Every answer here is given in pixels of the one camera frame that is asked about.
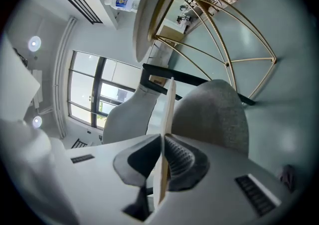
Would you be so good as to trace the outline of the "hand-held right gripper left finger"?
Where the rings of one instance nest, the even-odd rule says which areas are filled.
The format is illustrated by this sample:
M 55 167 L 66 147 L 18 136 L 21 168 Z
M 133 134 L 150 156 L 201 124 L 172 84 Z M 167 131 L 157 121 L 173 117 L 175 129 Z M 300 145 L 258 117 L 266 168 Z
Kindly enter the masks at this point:
M 113 168 L 121 180 L 139 188 L 136 199 L 124 207 L 123 212 L 140 221 L 151 214 L 148 204 L 147 178 L 161 154 L 161 135 L 144 136 L 143 140 L 119 152 Z

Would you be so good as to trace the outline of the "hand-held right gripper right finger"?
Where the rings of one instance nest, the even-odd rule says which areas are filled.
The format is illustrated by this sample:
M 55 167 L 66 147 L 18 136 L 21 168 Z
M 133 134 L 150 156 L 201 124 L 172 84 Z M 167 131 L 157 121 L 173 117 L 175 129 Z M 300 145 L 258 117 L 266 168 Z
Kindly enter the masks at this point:
M 171 134 L 164 137 L 164 155 L 169 166 L 167 190 L 170 192 L 192 189 L 210 168 L 206 154 Z

